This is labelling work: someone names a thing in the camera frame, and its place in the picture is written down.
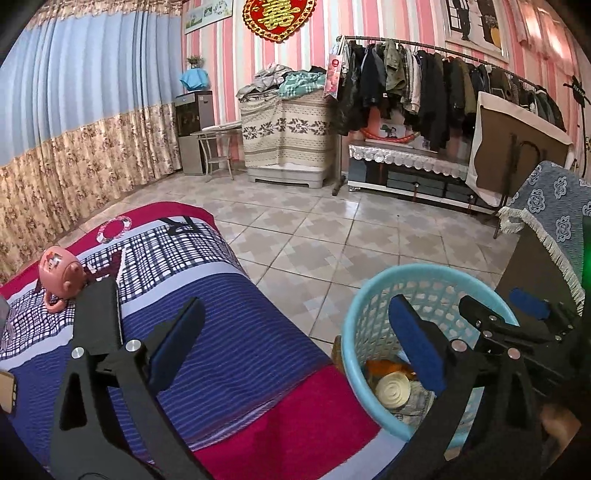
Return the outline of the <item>brown cardboard piece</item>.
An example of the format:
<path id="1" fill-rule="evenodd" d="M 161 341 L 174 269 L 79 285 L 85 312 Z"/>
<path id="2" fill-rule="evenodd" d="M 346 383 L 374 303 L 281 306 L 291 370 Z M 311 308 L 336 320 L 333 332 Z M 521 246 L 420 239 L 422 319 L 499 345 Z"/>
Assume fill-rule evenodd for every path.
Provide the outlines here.
<path id="1" fill-rule="evenodd" d="M 13 374 L 0 371 L 0 405 L 1 409 L 11 414 L 16 405 L 17 382 Z"/>

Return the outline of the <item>landscape wall picture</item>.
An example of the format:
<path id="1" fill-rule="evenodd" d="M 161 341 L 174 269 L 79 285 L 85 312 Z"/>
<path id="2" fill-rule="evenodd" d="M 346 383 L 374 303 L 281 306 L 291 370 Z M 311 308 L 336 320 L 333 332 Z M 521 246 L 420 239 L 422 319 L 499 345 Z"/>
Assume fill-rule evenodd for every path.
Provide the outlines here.
<path id="1" fill-rule="evenodd" d="M 205 26 L 231 17 L 232 12 L 232 0 L 202 1 L 198 6 L 192 7 L 186 12 L 184 33 L 192 33 Z"/>

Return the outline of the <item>red blue striped table cloth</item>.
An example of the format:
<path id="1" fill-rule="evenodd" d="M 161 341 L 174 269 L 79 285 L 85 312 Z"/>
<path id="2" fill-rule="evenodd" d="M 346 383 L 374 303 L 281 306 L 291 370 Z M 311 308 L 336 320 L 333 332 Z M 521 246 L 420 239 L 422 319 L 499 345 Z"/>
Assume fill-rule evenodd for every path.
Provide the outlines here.
<path id="1" fill-rule="evenodd" d="M 2 281 L 1 377 L 5 479 L 385 479 L 404 446 L 176 202 Z"/>

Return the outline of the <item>pile of folded clothes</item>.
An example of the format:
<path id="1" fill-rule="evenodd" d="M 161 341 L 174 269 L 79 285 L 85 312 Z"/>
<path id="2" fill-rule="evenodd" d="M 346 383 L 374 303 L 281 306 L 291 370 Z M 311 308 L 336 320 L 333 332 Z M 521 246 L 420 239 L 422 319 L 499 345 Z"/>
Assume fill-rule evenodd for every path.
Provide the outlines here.
<path id="1" fill-rule="evenodd" d="M 286 65 L 271 64 L 256 72 L 252 82 L 235 94 L 239 102 L 256 99 L 264 95 L 277 95 L 283 99 L 298 98 L 325 87 L 327 71 L 312 66 L 310 70 L 294 70 Z"/>

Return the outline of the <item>dark wooden side cabinet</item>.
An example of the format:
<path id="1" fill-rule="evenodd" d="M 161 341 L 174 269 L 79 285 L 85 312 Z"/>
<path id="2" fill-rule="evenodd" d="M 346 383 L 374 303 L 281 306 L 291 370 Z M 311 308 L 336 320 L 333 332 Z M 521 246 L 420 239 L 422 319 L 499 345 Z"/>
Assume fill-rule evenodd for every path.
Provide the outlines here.
<path id="1" fill-rule="evenodd" d="M 550 300 L 553 303 L 562 302 L 571 310 L 577 310 L 562 272 L 529 226 L 521 230 L 516 248 L 495 291 L 511 307 L 521 326 L 543 327 L 541 321 L 513 306 L 509 294 L 516 287 L 524 289 L 538 299 Z"/>

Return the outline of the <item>pink piggy bank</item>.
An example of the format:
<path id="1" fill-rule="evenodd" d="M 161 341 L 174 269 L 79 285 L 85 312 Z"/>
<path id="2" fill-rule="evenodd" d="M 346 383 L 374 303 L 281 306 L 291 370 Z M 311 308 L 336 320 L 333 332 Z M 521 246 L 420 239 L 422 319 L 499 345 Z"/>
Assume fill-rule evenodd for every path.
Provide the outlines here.
<path id="1" fill-rule="evenodd" d="M 45 290 L 43 304 L 49 313 L 62 312 L 87 284 L 87 274 L 75 255 L 51 246 L 43 252 L 38 265 L 39 281 Z"/>

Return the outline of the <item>blue fringed flower cloth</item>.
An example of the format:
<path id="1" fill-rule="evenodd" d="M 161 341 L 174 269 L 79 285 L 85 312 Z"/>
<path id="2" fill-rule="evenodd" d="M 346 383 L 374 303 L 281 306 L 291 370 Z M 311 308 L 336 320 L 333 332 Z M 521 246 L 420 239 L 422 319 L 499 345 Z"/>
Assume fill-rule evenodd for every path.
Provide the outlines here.
<path id="1" fill-rule="evenodd" d="M 582 313 L 590 290 L 590 183 L 543 161 L 501 208 L 499 217 L 505 233 L 527 226 L 536 234 Z"/>

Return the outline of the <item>red gold heart wall decoration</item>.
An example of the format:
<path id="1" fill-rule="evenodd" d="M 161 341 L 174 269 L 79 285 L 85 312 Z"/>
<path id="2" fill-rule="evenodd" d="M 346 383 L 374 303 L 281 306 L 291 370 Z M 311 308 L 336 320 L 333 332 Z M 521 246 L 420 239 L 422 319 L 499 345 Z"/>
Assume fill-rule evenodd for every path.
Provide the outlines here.
<path id="1" fill-rule="evenodd" d="M 247 0 L 242 20 L 254 35 L 283 43 L 308 21 L 315 7 L 315 0 Z"/>

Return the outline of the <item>hanging dark clothes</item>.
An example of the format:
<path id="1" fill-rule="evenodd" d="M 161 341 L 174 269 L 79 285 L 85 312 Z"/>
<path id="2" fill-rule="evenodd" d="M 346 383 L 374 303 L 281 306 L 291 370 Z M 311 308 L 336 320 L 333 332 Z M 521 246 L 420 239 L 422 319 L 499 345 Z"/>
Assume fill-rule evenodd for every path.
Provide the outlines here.
<path id="1" fill-rule="evenodd" d="M 349 40 L 341 53 L 332 65 L 339 75 L 334 126 L 342 136 L 369 127 L 374 109 L 386 119 L 399 111 L 404 125 L 438 152 L 447 146 L 453 130 L 466 139 L 474 136 L 481 93 L 566 129 L 560 108 L 544 88 L 532 87 L 499 67 L 414 51 L 393 40 L 366 46 Z"/>

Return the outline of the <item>metal clothes rack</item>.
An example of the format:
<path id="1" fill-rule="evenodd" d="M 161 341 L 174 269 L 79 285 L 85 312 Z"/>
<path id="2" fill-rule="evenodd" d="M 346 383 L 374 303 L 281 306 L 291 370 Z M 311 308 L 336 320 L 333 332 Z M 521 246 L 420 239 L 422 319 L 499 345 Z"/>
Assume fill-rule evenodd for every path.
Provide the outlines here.
<path id="1" fill-rule="evenodd" d="M 335 99 L 337 98 L 339 75 L 334 72 L 334 65 L 332 65 L 332 59 L 339 58 L 342 56 L 341 49 L 349 40 L 356 41 L 356 43 L 359 43 L 363 46 L 366 46 L 368 44 L 384 43 L 388 40 L 393 40 L 394 42 L 408 45 L 408 47 L 410 47 L 414 51 L 425 50 L 431 53 L 439 52 L 446 58 L 460 57 L 468 63 L 482 63 L 493 67 L 499 67 L 509 72 L 509 74 L 514 75 L 522 79 L 522 81 L 532 85 L 532 87 L 536 87 L 536 85 L 533 82 L 511 72 L 506 68 L 497 66 L 489 61 L 478 59 L 473 55 L 468 55 L 465 53 L 454 51 L 450 48 L 394 38 L 342 35 L 338 37 L 337 42 L 335 43 L 335 48 L 332 50 L 332 55 L 329 57 L 328 73 L 327 77 L 325 78 L 325 97 L 328 97 L 334 103 Z M 411 132 L 411 130 L 404 125 L 404 117 L 401 112 L 395 111 L 392 114 L 391 118 L 386 119 L 381 115 L 380 110 L 374 109 L 372 113 L 370 113 L 369 127 L 361 131 L 350 132 L 349 135 L 342 136 L 341 140 L 339 140 L 338 142 L 337 175 L 339 178 L 339 185 L 348 187 L 348 177 L 346 176 L 346 174 L 348 174 L 349 167 L 349 144 L 351 144 L 354 141 L 384 142 L 388 145 L 403 145 L 416 149 L 429 150 L 439 155 L 446 156 L 448 158 L 466 160 L 468 162 L 469 167 L 472 140 L 473 137 L 471 139 L 466 139 L 460 134 L 458 130 L 453 130 L 450 133 L 450 140 L 447 143 L 447 146 L 444 149 L 435 152 L 427 147 L 426 141 L 422 137 L 420 137 L 419 134 Z"/>

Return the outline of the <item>orange small bowl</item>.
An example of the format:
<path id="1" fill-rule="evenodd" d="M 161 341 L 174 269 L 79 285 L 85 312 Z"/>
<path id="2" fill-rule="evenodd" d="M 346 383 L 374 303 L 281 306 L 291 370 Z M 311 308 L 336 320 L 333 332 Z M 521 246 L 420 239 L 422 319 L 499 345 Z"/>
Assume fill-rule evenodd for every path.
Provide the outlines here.
<path id="1" fill-rule="evenodd" d="M 402 372 L 390 373 L 378 382 L 375 395 L 389 410 L 403 407 L 411 396 L 411 382 Z"/>

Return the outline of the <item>grey water dispenser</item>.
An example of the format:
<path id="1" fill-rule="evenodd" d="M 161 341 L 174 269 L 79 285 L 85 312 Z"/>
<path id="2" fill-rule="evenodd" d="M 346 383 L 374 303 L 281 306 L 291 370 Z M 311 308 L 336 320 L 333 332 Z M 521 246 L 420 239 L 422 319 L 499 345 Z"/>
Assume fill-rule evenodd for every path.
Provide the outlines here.
<path id="1" fill-rule="evenodd" d="M 176 131 L 182 171 L 187 175 L 205 174 L 204 154 L 195 133 L 214 126 L 211 91 L 195 91 L 174 100 Z"/>

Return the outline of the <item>low tv cabinet lace cover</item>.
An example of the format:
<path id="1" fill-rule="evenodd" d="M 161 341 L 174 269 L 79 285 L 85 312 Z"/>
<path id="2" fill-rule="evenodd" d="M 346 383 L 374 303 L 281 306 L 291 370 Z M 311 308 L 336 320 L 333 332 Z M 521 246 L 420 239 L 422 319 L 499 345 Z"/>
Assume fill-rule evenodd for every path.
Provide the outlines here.
<path id="1" fill-rule="evenodd" d="M 384 142 L 349 144 L 349 190 L 389 193 L 446 208 L 491 214 L 489 206 L 468 186 L 468 162 L 429 150 Z"/>

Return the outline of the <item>framed black silhouette picture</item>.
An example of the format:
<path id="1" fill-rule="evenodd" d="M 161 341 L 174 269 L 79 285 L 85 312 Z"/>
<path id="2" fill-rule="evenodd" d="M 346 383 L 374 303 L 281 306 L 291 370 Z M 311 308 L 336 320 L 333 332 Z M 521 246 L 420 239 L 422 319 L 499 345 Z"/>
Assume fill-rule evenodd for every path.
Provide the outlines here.
<path id="1" fill-rule="evenodd" d="M 446 44 L 509 63 L 506 18 L 497 0 L 441 1 Z"/>

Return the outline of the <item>small folding table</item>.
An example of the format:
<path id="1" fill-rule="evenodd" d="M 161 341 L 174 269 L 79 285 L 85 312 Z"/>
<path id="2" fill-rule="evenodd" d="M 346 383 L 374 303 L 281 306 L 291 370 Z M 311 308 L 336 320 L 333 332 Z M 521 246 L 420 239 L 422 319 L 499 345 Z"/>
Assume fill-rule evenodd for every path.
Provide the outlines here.
<path id="1" fill-rule="evenodd" d="M 222 170 L 228 172 L 231 180 L 235 179 L 232 168 L 231 141 L 242 134 L 242 122 L 235 121 L 221 125 L 205 127 L 204 130 L 190 134 L 197 140 L 204 160 L 206 182 Z"/>

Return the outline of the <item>folded brown table board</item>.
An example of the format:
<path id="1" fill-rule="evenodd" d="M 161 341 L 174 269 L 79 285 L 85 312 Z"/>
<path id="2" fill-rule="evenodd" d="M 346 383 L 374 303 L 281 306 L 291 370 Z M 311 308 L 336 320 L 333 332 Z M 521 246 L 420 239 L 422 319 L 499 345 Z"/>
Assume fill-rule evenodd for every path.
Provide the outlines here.
<path id="1" fill-rule="evenodd" d="M 478 197 L 500 207 L 545 160 L 572 166 L 569 135 L 516 104 L 481 92 L 466 179 Z"/>

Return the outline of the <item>patterned cloth covered cabinet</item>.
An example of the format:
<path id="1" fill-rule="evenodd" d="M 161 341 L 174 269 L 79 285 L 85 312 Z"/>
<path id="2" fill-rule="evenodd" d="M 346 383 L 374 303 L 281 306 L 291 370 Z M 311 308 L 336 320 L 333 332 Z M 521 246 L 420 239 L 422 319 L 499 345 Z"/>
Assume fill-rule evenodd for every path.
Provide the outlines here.
<path id="1" fill-rule="evenodd" d="M 337 140 L 331 104 L 321 91 L 248 100 L 240 105 L 240 114 L 249 181 L 324 186 L 332 175 Z"/>

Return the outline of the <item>printed wrapper trash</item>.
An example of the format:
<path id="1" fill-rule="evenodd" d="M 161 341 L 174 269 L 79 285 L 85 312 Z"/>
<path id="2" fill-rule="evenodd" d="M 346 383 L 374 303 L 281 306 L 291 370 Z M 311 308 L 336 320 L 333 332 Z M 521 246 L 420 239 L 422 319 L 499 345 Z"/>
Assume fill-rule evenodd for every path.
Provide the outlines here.
<path id="1" fill-rule="evenodd" d="M 394 411 L 394 416 L 403 423 L 417 428 L 431 409 L 436 394 L 426 390 L 419 381 L 411 381 L 410 387 L 407 403 Z"/>

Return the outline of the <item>blue floral curtain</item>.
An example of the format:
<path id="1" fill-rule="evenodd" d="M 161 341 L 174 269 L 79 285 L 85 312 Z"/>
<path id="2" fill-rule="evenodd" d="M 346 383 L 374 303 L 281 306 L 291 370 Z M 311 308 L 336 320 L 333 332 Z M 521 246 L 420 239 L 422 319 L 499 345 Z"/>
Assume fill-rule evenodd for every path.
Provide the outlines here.
<path id="1" fill-rule="evenodd" d="M 180 166 L 178 1 L 48 1 L 1 66 L 1 276 Z"/>

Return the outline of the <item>light blue plastic trash basket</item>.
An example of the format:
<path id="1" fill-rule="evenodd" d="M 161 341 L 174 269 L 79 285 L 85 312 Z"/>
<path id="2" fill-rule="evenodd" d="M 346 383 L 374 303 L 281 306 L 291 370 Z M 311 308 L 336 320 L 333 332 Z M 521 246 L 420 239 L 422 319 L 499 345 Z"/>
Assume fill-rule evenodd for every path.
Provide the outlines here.
<path id="1" fill-rule="evenodd" d="M 470 296 L 506 324 L 518 320 L 509 305 L 477 278 L 451 267 L 407 264 L 370 279 L 353 298 L 342 324 L 342 364 L 363 409 L 384 430 L 411 439 L 435 396 L 447 386 L 444 357 L 448 344 L 461 340 L 473 348 L 480 332 L 459 311 Z M 403 407 L 387 409 L 365 376 L 369 360 L 403 360 L 421 383 Z"/>

